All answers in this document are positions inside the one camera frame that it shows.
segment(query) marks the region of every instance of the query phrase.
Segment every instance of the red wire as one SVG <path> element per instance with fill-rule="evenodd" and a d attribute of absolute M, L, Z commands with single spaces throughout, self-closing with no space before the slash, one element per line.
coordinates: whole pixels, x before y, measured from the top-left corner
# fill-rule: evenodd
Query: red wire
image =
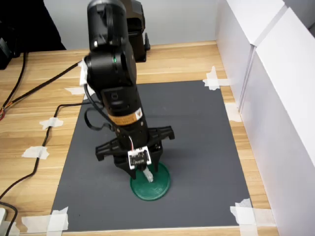
<path fill-rule="evenodd" d="M 2 111 L 2 116 L 0 117 L 0 121 L 4 118 L 4 116 L 5 116 L 5 111 L 3 110 Z"/>

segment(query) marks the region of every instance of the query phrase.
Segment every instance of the masking tape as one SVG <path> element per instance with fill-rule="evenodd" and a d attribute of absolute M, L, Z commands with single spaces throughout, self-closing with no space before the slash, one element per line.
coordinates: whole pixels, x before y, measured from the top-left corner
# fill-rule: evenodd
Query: masking tape
<path fill-rule="evenodd" d="M 9 227 L 10 221 L 2 221 L 0 225 L 0 235 L 4 236 L 8 227 Z M 16 222 L 13 223 L 9 236 L 19 236 L 20 230 L 16 227 Z"/>
<path fill-rule="evenodd" d="M 43 120 L 39 123 L 43 126 L 43 130 L 47 129 L 49 126 L 58 127 L 63 125 L 63 121 L 58 119 L 57 117 L 51 117 L 48 120 Z"/>
<path fill-rule="evenodd" d="M 235 102 L 228 102 L 228 103 L 225 103 L 224 105 L 225 105 L 228 120 L 242 122 L 241 115 L 238 112 L 237 105 Z"/>
<path fill-rule="evenodd" d="M 29 157 L 29 158 L 38 158 L 46 160 L 49 156 L 49 153 L 47 152 L 47 147 L 43 146 L 36 146 L 36 147 L 30 147 L 26 149 L 26 151 L 22 154 L 22 157 Z"/>
<path fill-rule="evenodd" d="M 209 87 L 209 90 L 219 89 L 220 86 L 230 86 L 228 79 L 218 79 L 216 68 L 212 66 L 211 72 L 207 73 L 207 78 L 203 80 L 205 87 Z"/>
<path fill-rule="evenodd" d="M 84 88 L 83 87 L 75 87 L 75 88 L 64 88 L 65 90 L 69 91 L 72 95 L 82 95 L 84 94 L 84 100 L 87 99 L 88 97 L 85 95 L 85 92 L 84 92 Z M 88 91 L 89 91 L 89 94 L 92 96 L 95 91 L 90 87 L 88 86 Z"/>
<path fill-rule="evenodd" d="M 252 208 L 249 198 L 235 203 L 235 206 L 230 206 L 230 211 L 240 225 L 241 236 L 258 236 L 257 227 L 276 226 L 272 211 Z"/>
<path fill-rule="evenodd" d="M 88 66 L 86 65 L 84 59 L 78 63 L 78 66 L 81 67 L 80 71 L 80 86 L 87 84 L 88 78 Z"/>
<path fill-rule="evenodd" d="M 61 236 L 68 229 L 68 207 L 54 210 L 51 215 L 22 217 L 27 233 L 47 233 L 48 236 Z"/>

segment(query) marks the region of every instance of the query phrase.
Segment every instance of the wooden desk surface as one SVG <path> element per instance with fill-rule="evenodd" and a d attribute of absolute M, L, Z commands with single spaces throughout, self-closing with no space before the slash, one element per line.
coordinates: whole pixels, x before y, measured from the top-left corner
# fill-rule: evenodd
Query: wooden desk surface
<path fill-rule="evenodd" d="M 80 61 L 87 50 L 30 53 L 23 80 L 14 97 L 59 74 Z M 8 68 L 0 71 L 0 104 L 12 91 L 21 71 L 23 56 L 13 59 Z M 137 63 L 137 82 L 158 83 L 171 81 L 203 80 L 212 66 L 219 79 L 226 78 L 215 42 L 171 44 L 152 46 L 146 63 Z M 40 146 L 46 130 L 40 121 L 53 116 L 61 103 L 81 102 L 83 95 L 71 95 L 64 88 L 78 87 L 80 69 L 75 68 L 52 84 L 15 104 L 0 122 L 0 193 L 11 183 L 32 172 L 35 159 L 23 158 L 31 146 Z M 221 87 L 224 102 L 234 102 L 230 87 Z M 58 117 L 63 126 L 53 128 L 47 143 L 50 153 L 40 160 L 35 176 L 11 189 L 3 202 L 19 210 L 17 225 L 22 232 L 26 227 L 22 216 L 50 214 L 59 184 L 63 165 L 77 121 L 80 107 L 62 108 Z M 246 183 L 254 208 L 270 208 L 251 146 L 242 122 L 230 122 Z M 153 235 L 229 235 L 239 236 L 239 227 L 210 227 L 200 229 L 149 230 Z M 258 229 L 259 235 L 277 236 L 275 227 Z M 82 235 L 147 235 L 147 230 L 81 233 Z"/>

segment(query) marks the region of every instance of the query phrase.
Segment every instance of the green round base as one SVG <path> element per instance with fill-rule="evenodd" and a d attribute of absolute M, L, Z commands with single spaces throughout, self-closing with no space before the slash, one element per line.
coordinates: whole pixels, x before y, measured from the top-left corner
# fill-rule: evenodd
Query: green round base
<path fill-rule="evenodd" d="M 154 171 L 153 165 L 148 166 L 153 174 L 153 182 L 149 182 L 142 171 L 136 171 L 136 179 L 130 178 L 130 187 L 133 193 L 144 201 L 155 201 L 163 197 L 171 184 L 171 177 L 167 168 L 158 164 L 158 172 Z"/>

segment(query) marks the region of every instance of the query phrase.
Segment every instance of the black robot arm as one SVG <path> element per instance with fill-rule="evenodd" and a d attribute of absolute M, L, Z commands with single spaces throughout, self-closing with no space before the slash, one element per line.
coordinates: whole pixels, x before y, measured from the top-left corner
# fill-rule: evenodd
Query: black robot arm
<path fill-rule="evenodd" d="M 100 161 L 112 155 L 114 164 L 133 179 L 136 169 L 144 170 L 148 163 L 158 171 L 163 152 L 161 141 L 175 136 L 171 126 L 147 126 L 136 85 L 136 63 L 128 40 L 124 5 L 119 0 L 92 1 L 88 6 L 88 25 L 90 53 L 84 58 L 87 82 L 106 108 L 117 136 L 96 147 L 96 156 Z M 136 150 L 136 154 L 130 155 L 131 150 Z"/>

